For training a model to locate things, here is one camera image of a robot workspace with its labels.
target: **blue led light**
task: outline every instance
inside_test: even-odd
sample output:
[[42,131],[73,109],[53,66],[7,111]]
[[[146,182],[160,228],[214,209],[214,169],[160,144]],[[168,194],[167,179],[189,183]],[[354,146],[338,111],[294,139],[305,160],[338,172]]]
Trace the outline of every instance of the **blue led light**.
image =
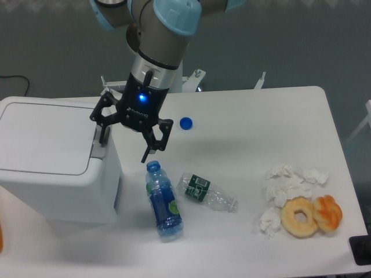
[[140,95],[139,95],[139,100],[140,100],[142,103],[145,103],[145,102],[147,102],[147,97],[146,97],[144,94],[140,94]]

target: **plastic bottle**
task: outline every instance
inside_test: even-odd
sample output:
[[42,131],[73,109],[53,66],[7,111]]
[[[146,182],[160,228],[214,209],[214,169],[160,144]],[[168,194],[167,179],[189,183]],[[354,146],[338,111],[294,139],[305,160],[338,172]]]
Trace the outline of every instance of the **plastic bottle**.
[[183,173],[177,189],[186,196],[201,202],[212,210],[236,213],[238,201],[230,197],[220,186],[191,173]]
[[156,160],[147,164],[147,171],[147,195],[156,217],[157,232],[160,236],[175,235],[183,230],[184,224],[168,175]]

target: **orange object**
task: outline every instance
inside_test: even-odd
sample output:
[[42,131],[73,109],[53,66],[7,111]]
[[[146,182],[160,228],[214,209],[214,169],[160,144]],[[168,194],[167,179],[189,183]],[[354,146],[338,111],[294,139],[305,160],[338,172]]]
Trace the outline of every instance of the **orange object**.
[[313,218],[321,230],[332,232],[343,219],[343,212],[332,196],[325,195],[313,201]]
[[[295,219],[296,213],[304,213],[306,222]],[[313,219],[313,205],[305,198],[288,200],[281,210],[281,222],[283,227],[297,237],[311,236],[317,231],[318,226]]]

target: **blue bottle cap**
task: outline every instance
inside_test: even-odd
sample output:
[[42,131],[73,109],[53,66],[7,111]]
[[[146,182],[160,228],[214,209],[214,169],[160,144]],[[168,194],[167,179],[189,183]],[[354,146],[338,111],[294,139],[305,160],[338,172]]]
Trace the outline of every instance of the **blue bottle cap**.
[[193,126],[192,119],[188,117],[181,118],[179,124],[180,127],[184,130],[189,130]]
[[153,160],[147,163],[147,171],[152,173],[161,169],[160,163],[157,160]]

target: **bottle label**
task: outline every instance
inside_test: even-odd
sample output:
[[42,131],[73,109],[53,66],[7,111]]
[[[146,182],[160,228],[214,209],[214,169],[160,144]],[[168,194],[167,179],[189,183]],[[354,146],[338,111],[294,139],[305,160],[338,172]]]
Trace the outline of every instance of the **bottle label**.
[[202,202],[208,192],[210,181],[207,181],[197,175],[193,175],[190,183],[188,184],[186,195],[199,202]]

